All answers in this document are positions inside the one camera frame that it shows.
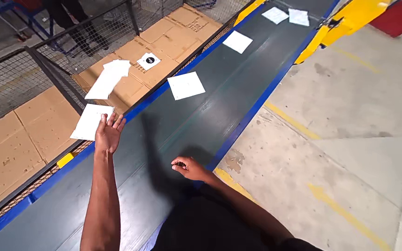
person's legs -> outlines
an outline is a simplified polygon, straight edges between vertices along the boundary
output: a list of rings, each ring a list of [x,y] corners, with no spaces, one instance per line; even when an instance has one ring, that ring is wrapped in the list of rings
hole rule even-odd
[[[88,19],[87,14],[83,10],[83,7],[78,0],[61,0],[61,4],[63,4],[69,13],[71,13],[71,15],[73,15],[79,22],[83,22]]]
[[[63,8],[60,0],[42,0],[42,4],[57,25],[63,29],[68,29],[74,25],[74,22]]]
[[[49,15],[55,20],[57,25],[64,29],[68,29],[74,26],[74,22],[67,14],[66,10],[64,9],[63,5],[61,4],[60,0],[42,0],[43,7],[47,9]],[[70,36],[77,45],[88,55],[92,56],[91,48],[89,44],[86,42],[84,36],[81,35],[80,31],[77,29],[72,30],[69,32]]]
[[[88,19],[87,14],[83,10],[83,7],[78,0],[61,0],[61,3],[66,7],[66,9],[77,19],[79,22],[83,22]],[[100,36],[94,28],[92,22],[88,22],[83,25],[85,30],[89,33],[89,37],[92,41],[102,45],[104,50],[108,49],[108,41],[106,38]]]

sticker with black circle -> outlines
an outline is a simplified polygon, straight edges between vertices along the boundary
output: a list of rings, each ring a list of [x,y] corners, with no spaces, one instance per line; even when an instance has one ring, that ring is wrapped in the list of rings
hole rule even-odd
[[[149,57],[145,60],[147,63],[154,63],[154,58]]]
[[[160,61],[161,60],[153,53],[146,53],[137,61],[137,63],[140,64],[144,70],[148,71]]]

black shirt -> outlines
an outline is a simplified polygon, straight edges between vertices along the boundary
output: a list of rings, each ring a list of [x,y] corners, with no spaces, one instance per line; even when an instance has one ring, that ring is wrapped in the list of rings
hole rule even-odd
[[[219,194],[208,185],[177,206],[162,225],[154,251],[281,250],[319,251],[296,238],[276,245],[258,229],[247,225]]]

dark green conveyor belt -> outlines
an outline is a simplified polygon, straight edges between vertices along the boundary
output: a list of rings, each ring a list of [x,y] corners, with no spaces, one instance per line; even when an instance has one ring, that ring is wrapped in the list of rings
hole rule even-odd
[[[193,184],[171,169],[178,155],[215,168],[309,43],[333,0],[269,2],[235,29],[253,39],[239,54],[226,34],[180,74],[196,71],[205,93],[175,101],[165,83],[126,115],[114,155],[121,205],[121,250],[137,250]],[[274,24],[277,6],[308,10],[310,26]],[[78,250],[92,179],[93,144],[40,187],[41,197],[0,230],[0,250]]]

metal mesh cage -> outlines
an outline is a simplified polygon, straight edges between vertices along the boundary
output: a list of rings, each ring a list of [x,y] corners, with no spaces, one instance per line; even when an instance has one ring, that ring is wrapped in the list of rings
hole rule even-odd
[[[206,2],[201,2],[201,0],[189,0],[186,3],[214,20],[226,24],[215,33],[212,39],[204,43],[203,48],[194,52],[190,59],[172,71],[168,77],[177,73],[195,59],[198,54],[204,52],[220,37],[230,31],[237,12],[244,8],[248,1],[216,0],[208,2],[207,0]],[[134,0],[130,6],[128,4],[128,1],[120,2],[109,11],[82,22],[52,39],[27,49],[27,51],[21,50],[1,59],[0,117],[52,85],[61,89],[61,93],[65,98],[71,104],[74,103],[76,110],[83,110],[86,103],[94,104],[93,101],[83,99],[86,95],[85,91],[75,83],[70,75],[80,73],[104,56],[117,50],[130,41],[139,31],[148,29],[162,17],[181,7],[183,1]],[[89,45],[89,50],[85,47],[85,43]],[[158,88],[165,80],[166,78],[155,88]],[[91,143],[92,141],[81,141],[70,152],[76,155]],[[0,207],[0,217],[22,199],[29,196],[32,191],[58,170],[58,166],[51,166],[47,172],[44,172],[23,190],[20,190],[12,200]]]
[[[250,0],[187,0],[198,11],[206,14],[219,23],[226,23],[234,14]]]
[[[0,60],[0,118],[51,87],[52,83],[24,50]]]
[[[82,114],[86,104],[95,104],[92,100],[84,99],[86,92],[74,81],[69,72],[39,54],[36,50],[28,49],[28,51],[34,56],[41,69],[78,114]]]
[[[118,3],[34,48],[70,73],[80,73],[133,39],[127,3]]]

